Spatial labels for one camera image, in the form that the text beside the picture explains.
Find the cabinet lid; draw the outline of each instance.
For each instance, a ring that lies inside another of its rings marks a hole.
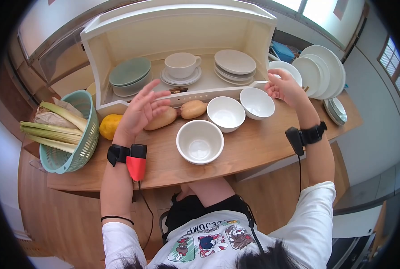
[[[83,40],[90,39],[121,25],[157,17],[189,14],[235,16],[276,24],[276,17],[264,9],[235,0],[149,0],[111,10],[96,17],[81,33]]]

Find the cup handle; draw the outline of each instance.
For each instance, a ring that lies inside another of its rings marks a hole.
[[[196,56],[196,67],[198,67],[201,64],[201,58],[200,56]]]

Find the dish drying rack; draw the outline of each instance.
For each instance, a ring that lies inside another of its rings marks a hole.
[[[119,63],[146,57],[154,79],[160,77],[167,56],[188,52],[202,58],[201,78],[185,93],[163,98],[178,107],[190,100],[217,96],[239,98],[246,87],[260,87],[267,80],[268,49],[277,23],[264,9],[236,0],[149,0],[111,10],[96,17],[80,34],[96,84],[97,112],[123,114],[131,97],[118,97],[109,74]],[[257,70],[250,85],[235,87],[213,71],[214,54],[233,49],[251,56]],[[154,91],[174,86],[160,83]]]

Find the chopsticks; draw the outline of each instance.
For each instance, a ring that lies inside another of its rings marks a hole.
[[[169,91],[170,91],[172,94],[175,94],[175,93],[185,93],[187,90],[188,90],[187,87],[186,87],[186,88],[176,87],[176,88],[173,88],[173,89],[169,89]]]

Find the wooden table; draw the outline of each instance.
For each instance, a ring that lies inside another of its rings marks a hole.
[[[348,115],[344,126],[337,126],[332,122],[322,101],[312,100],[320,119],[327,124],[328,139],[338,137],[363,123],[346,91],[338,99]],[[275,106],[275,113],[271,117],[263,121],[246,117],[239,129],[224,133],[224,149],[221,155],[206,165],[188,163],[176,148],[176,133],[188,120],[179,118],[161,129],[143,131],[136,140],[138,144],[148,145],[146,175],[142,188],[158,188],[230,175],[294,155],[285,131],[291,126],[299,127],[296,113],[281,100],[275,100]],[[206,119],[206,114],[199,118]],[[49,173],[48,187],[68,191],[100,191],[110,145],[111,141],[100,137],[94,155],[82,169],[61,175]]]

